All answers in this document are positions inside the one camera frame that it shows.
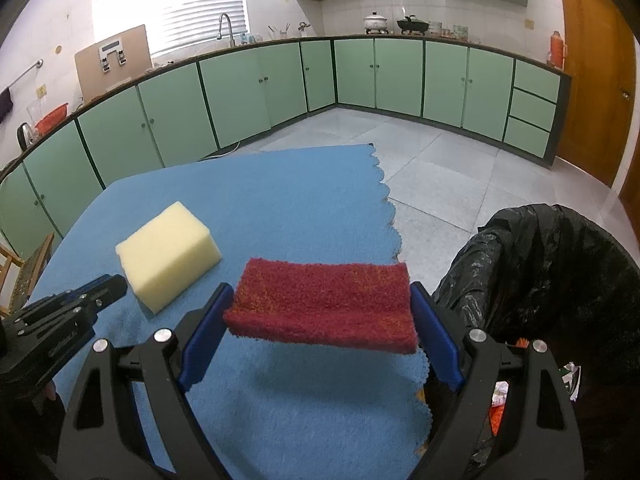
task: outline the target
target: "yellow sponge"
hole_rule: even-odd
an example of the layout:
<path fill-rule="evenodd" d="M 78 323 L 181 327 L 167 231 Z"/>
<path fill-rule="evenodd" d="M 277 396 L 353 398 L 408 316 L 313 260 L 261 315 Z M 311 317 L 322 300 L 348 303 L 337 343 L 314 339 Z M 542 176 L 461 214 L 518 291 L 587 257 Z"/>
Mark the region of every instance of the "yellow sponge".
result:
<path fill-rule="evenodd" d="M 133 293 L 154 314 L 222 259 L 209 229 L 180 202 L 116 245 Z"/>

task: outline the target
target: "tile floor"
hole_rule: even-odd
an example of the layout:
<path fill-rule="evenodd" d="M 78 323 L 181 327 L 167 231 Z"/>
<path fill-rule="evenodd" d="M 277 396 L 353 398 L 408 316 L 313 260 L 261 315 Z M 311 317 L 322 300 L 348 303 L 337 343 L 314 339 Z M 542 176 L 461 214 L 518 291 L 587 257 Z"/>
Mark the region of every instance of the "tile floor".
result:
<path fill-rule="evenodd" d="M 432 292 L 476 227 L 498 210 L 559 203 L 613 234 L 640 262 L 634 232 L 618 197 L 556 158 L 547 170 L 516 155 L 424 124 L 334 108 L 283 128 L 235 154 L 372 142 L 396 206 L 399 260 Z"/>

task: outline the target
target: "countertop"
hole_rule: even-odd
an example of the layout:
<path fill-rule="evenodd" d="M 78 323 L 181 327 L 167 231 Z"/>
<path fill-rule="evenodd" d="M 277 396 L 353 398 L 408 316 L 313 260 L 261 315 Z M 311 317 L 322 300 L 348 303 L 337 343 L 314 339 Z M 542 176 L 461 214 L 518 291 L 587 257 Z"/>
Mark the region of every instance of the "countertop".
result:
<path fill-rule="evenodd" d="M 140 82 L 145 81 L 146 79 L 150 79 L 152 77 L 155 77 L 157 75 L 160 75 L 164 72 L 168 72 L 170 70 L 173 70 L 175 68 L 179 68 L 181 66 L 185 66 L 191 63 L 194 63 L 196 61 L 202 61 L 205 59 L 209 59 L 211 57 L 216 57 L 216 56 L 222 56 L 223 54 L 228 54 L 229 52 L 236 52 L 238 50 L 245 50 L 245 49 L 249 49 L 249 48 L 257 48 L 260 46 L 264 46 L 265 44 L 281 44 L 281 43 L 292 43 L 295 41 L 322 41 L 322 40 L 353 40 L 353 39 L 357 39 L 357 38 L 361 38 L 361 39 L 372 39 L 372 38 L 398 38 L 398 39 L 402 39 L 402 40 L 427 40 L 427 41 L 437 41 L 439 43 L 450 43 L 450 44 L 459 44 L 459 45 L 463 45 L 463 46 L 471 46 L 474 48 L 480 48 L 481 50 L 487 50 L 490 52 L 495 52 L 497 54 L 503 54 L 504 56 L 508 56 L 508 57 L 513 57 L 515 59 L 519 59 L 522 61 L 525 61 L 527 63 L 531 63 L 533 65 L 539 66 L 540 68 L 544 68 L 546 70 L 549 70 L 550 72 L 554 72 L 558 75 L 562 75 L 562 76 L 567 76 L 567 74 L 565 72 L 563 72 L 562 70 L 558 70 L 557 68 L 551 67 L 545 63 L 541 63 L 539 61 L 536 61 L 535 59 L 531 59 L 529 57 L 526 56 L 521 56 L 520 54 L 514 54 L 513 52 L 509 52 L 507 50 L 502 50 L 500 48 L 495 48 L 492 46 L 488 46 L 488 45 L 484 45 L 484 44 L 477 44 L 477 43 L 471 43 L 469 41 L 461 41 L 461 40 L 456 40 L 453 38 L 439 38 L 436 36 L 422 36 L 422 35 L 418 35 L 418 34 L 412 34 L 412 35 L 402 35 L 402 34 L 350 34 L 350 35 L 346 35 L 346 36 L 313 36 L 313 37 L 309 37 L 309 38 L 287 38 L 286 40 L 273 40 L 273 41 L 264 41 L 262 43 L 251 43 L 251 44 L 244 44 L 244 45 L 238 45 L 235 46 L 233 48 L 222 48 L 220 50 L 215 50 L 213 52 L 206 52 L 204 54 L 199 54 L 198 56 L 193 56 L 193 57 L 188 57 L 186 59 L 182 59 L 180 61 L 174 62 L 174 63 L 169 63 L 166 64 L 164 66 L 158 67 L 158 68 L 154 68 L 152 70 L 149 70 L 148 72 L 146 72 L 144 75 L 136 78 L 136 79 L 131 79 L 128 80 L 127 82 L 123 83 L 120 86 L 117 86 L 116 88 L 111 89 L 109 92 L 101 95 L 98 98 L 95 98 L 93 101 L 84 104 L 83 106 L 81 106 L 80 108 L 78 108 L 78 110 L 76 110 L 75 112 L 69 114 L 66 119 L 64 121 L 62 121 L 58 126 L 56 126 L 56 128 L 49 134 L 47 134 L 46 136 L 42 137 L 38 142 L 36 142 L 36 144 L 34 144 L 33 146 L 30 146 L 28 150 L 26 150 L 25 152 L 22 152 L 20 154 L 20 156 L 18 156 L 17 158 L 14 158 L 14 160 L 12 160 L 11 162 L 9 162 L 4 169 L 0 172 L 0 182 L 5 178 L 5 176 L 7 176 L 9 173 L 11 173 L 17 166 L 18 164 L 21 163 L 21 161 L 28 156 L 33 150 L 35 150 L 41 143 L 43 143 L 49 136 L 54 135 L 56 133 L 57 130 L 59 130 L 60 128 L 62 128 L 63 126 L 65 126 L 66 124 L 70 123 L 71 121 L 74 121 L 80 114 L 82 114 L 84 111 L 88 110 L 89 108 L 94 107 L 95 105 L 100 104 L 103 101 L 106 101 L 109 97 L 112 97 L 113 95 L 117 94 L 118 92 L 121 92 L 129 87 L 132 87 Z"/>

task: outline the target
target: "white pot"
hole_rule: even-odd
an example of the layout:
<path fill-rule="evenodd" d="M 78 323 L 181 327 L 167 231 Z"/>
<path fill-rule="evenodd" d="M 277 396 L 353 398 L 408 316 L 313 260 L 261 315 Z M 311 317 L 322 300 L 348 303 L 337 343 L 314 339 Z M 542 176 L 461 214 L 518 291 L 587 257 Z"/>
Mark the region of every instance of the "white pot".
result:
<path fill-rule="evenodd" d="M 364 28 L 367 30 L 386 30 L 386 18 L 374 12 L 364 19 Z"/>

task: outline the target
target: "black trash bag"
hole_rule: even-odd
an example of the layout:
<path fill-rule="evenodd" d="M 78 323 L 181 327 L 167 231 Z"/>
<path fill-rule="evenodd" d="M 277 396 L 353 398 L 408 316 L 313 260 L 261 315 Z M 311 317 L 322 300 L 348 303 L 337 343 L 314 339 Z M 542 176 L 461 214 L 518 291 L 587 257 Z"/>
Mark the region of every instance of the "black trash bag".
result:
<path fill-rule="evenodd" d="M 629 478 L 640 478 L 635 261 L 605 230 L 559 205 L 503 209 L 478 231 L 441 280 L 435 303 L 497 341 L 540 338 L 559 366 L 581 365 L 574 409 L 586 471 L 604 478 L 597 472 L 615 467 L 614 478 L 627 478 L 620 476 L 627 460 Z"/>

